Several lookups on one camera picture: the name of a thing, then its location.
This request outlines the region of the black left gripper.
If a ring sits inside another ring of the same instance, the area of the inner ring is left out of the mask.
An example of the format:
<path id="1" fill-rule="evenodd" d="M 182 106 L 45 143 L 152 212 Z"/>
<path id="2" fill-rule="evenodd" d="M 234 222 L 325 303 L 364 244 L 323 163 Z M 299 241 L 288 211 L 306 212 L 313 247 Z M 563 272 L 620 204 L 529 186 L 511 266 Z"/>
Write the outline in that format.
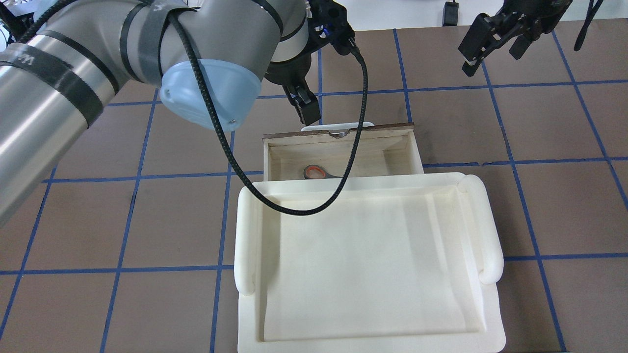
<path id="1" fill-rule="evenodd" d="M 306 76 L 312 66 L 312 53 L 302 53 L 285 62 L 271 62 L 265 80 L 281 86 L 296 109 L 301 123 L 310 126 L 321 119 L 320 105 L 307 83 Z"/>

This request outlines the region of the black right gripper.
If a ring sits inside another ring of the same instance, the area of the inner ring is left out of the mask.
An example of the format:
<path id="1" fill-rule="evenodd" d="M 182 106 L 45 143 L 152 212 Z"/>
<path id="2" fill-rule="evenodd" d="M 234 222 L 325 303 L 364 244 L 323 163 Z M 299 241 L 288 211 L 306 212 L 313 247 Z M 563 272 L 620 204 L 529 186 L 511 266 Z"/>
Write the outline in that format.
<path id="1" fill-rule="evenodd" d="M 465 58 L 462 71 L 474 76 L 490 53 L 515 37 L 509 54 L 521 59 L 541 34 L 554 29 L 570 4 L 571 0 L 505 0 L 500 13 L 478 14 L 458 47 Z"/>

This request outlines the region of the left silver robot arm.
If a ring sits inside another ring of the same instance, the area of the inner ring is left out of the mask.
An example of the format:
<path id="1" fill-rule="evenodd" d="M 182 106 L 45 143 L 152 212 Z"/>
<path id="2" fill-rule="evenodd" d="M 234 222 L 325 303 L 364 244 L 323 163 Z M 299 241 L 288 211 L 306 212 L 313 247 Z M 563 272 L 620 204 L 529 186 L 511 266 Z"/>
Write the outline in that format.
<path id="1" fill-rule="evenodd" d="M 1 223 L 6 224 L 130 80 L 213 128 L 176 26 L 224 131 L 242 125 L 273 63 L 308 36 L 304 0 L 58 0 L 1 52 Z"/>

